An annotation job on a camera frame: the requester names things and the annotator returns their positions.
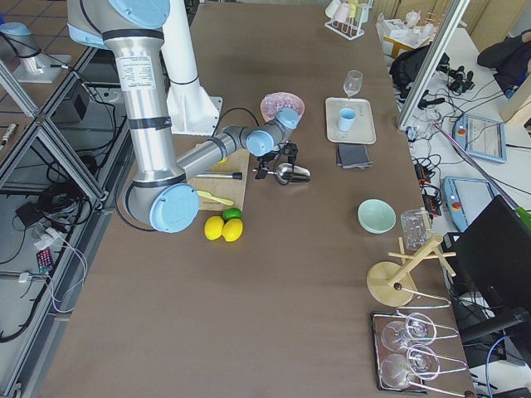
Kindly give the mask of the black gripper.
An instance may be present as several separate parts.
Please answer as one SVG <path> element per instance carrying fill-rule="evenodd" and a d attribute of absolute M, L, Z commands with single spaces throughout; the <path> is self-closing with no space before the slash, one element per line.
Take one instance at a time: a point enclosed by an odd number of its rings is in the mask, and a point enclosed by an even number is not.
<path fill-rule="evenodd" d="M 255 179 L 261 180 L 265 179 L 268 176 L 269 162 L 276 160 L 278 161 L 281 156 L 286 156 L 288 164 L 294 166 L 299 150 L 295 143 L 285 142 L 281 143 L 278 149 L 274 149 L 271 152 L 268 152 L 261 157 L 258 157 L 259 161 L 258 167 L 253 169 L 253 172 L 256 174 Z"/>

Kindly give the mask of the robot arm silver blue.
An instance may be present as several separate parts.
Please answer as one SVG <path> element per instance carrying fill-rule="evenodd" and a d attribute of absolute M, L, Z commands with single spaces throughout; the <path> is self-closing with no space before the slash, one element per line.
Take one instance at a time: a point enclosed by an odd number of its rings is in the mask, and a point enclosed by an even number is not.
<path fill-rule="evenodd" d="M 300 121 L 283 108 L 262 127 L 226 127 L 178 157 L 177 96 L 199 86 L 184 3 L 69 1 L 67 14 L 73 41 L 114 54 L 138 167 L 124 207 L 156 231 L 175 233 L 193 222 L 200 200 L 188 179 L 239 149 L 257 157 L 279 149 Z"/>

